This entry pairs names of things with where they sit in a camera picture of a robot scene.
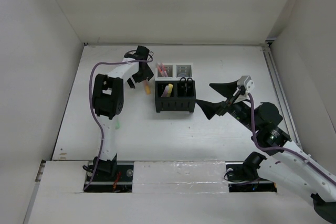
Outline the purple highlighter marker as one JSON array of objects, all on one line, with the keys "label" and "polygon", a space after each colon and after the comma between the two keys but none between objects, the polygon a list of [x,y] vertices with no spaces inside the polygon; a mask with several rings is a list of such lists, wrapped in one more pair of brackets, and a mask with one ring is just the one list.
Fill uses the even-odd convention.
[{"label": "purple highlighter marker", "polygon": [[165,87],[165,89],[164,89],[164,91],[163,91],[161,97],[162,97],[162,98],[166,98],[166,97],[168,97],[169,90],[170,90],[170,86],[167,85],[167,86]]}]

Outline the red pen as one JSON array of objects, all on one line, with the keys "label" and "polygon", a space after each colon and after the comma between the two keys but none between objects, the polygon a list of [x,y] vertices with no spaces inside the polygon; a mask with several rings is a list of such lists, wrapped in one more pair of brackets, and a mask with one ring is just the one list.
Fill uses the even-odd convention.
[{"label": "red pen", "polygon": [[161,77],[165,77],[164,72],[163,72],[163,70],[162,70],[162,68],[161,68],[161,65],[157,63],[157,64],[156,64],[156,67],[157,67],[157,69],[158,69],[158,73],[160,74],[160,76],[161,76]]},{"label": "red pen", "polygon": [[160,67],[161,67],[161,70],[162,70],[162,76],[163,77],[168,77],[168,74],[166,72],[164,64],[161,64]]}]

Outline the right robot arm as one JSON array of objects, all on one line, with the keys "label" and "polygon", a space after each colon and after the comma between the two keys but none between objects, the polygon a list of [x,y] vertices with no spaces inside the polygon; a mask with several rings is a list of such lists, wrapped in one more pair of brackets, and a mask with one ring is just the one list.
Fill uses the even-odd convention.
[{"label": "right robot arm", "polygon": [[243,163],[243,173],[251,180],[266,179],[301,197],[325,221],[335,223],[335,175],[305,153],[278,125],[283,120],[269,102],[254,105],[254,82],[242,76],[231,83],[211,83],[225,97],[222,102],[197,100],[207,119],[230,114],[249,129],[258,149]]}]

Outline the yellow highlighter marker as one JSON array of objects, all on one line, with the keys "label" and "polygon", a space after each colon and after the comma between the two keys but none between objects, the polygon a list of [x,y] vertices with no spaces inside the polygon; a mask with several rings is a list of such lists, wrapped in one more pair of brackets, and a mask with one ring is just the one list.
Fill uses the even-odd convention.
[{"label": "yellow highlighter marker", "polygon": [[171,93],[173,91],[173,85],[172,84],[168,84],[166,87],[165,87],[165,97],[170,97],[171,96]]}]

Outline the orange highlighter marker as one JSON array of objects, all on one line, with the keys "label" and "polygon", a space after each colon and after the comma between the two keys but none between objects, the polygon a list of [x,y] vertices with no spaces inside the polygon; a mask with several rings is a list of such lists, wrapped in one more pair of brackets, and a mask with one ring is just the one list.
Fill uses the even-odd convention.
[{"label": "orange highlighter marker", "polygon": [[144,90],[146,92],[147,95],[150,95],[151,94],[151,88],[150,88],[150,85],[148,83],[147,80],[143,81],[143,85],[144,85]]}]

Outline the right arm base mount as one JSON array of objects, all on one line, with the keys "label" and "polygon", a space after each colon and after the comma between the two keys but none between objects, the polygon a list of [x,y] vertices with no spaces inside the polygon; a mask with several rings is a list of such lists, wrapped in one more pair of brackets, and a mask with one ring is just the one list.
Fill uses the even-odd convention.
[{"label": "right arm base mount", "polygon": [[257,169],[266,157],[252,152],[243,162],[226,162],[226,172],[223,179],[228,182],[230,193],[276,193],[274,182],[259,177]]}]

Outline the green highlighter marker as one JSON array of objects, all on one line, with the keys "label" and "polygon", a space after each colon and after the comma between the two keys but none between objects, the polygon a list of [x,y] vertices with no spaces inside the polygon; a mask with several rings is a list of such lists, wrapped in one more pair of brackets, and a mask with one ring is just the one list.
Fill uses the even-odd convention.
[{"label": "green highlighter marker", "polygon": [[116,120],[116,125],[115,125],[115,129],[118,130],[120,128],[120,123],[119,123],[119,120],[117,119]]}]

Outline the black handled scissors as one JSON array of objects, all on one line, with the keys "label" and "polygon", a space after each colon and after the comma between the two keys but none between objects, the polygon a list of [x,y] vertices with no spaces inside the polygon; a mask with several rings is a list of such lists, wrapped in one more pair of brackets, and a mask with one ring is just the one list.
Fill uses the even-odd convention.
[{"label": "black handled scissors", "polygon": [[191,77],[182,77],[179,81],[184,96],[188,96],[193,88],[193,79]]}]

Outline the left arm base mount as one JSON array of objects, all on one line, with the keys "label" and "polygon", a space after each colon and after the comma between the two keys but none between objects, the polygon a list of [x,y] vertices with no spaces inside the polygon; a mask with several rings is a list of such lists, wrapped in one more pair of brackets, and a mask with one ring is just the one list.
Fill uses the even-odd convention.
[{"label": "left arm base mount", "polygon": [[134,162],[113,160],[98,161],[95,174],[97,157],[82,168],[86,172],[83,190],[86,193],[131,193],[133,186]]}]

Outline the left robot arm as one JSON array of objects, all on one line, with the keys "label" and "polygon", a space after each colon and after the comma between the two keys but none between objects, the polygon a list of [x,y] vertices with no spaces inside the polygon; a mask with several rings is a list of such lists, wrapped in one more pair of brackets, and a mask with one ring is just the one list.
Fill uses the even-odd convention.
[{"label": "left robot arm", "polygon": [[124,105],[124,86],[135,88],[136,83],[150,80],[154,74],[148,63],[152,62],[152,53],[145,46],[128,51],[121,62],[98,63],[97,65],[115,65],[106,74],[90,76],[94,84],[90,85],[91,112],[101,131],[101,143],[97,156],[93,159],[95,176],[112,180],[117,175],[117,148],[115,131],[117,116]]}]

